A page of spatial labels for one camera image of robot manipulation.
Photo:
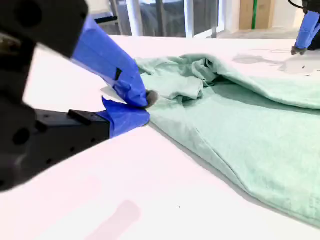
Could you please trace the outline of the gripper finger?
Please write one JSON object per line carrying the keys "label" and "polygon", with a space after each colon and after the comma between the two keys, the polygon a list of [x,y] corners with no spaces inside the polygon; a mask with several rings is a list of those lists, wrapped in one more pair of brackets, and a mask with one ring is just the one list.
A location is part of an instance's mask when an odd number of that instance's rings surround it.
{"label": "gripper finger", "polygon": [[37,110],[35,174],[150,121],[150,114],[143,108],[105,98],[102,103],[105,109],[99,112]]}
{"label": "gripper finger", "polygon": [[291,48],[291,55],[303,55],[309,46],[309,39],[313,31],[313,12],[307,11],[301,23],[298,36],[294,46]]}
{"label": "gripper finger", "polygon": [[84,0],[3,0],[0,3],[0,68],[28,73],[37,44],[101,77],[128,105],[149,108],[136,62],[89,15]]}
{"label": "gripper finger", "polygon": [[318,12],[307,12],[309,33],[307,37],[308,48],[320,47],[320,14]]}

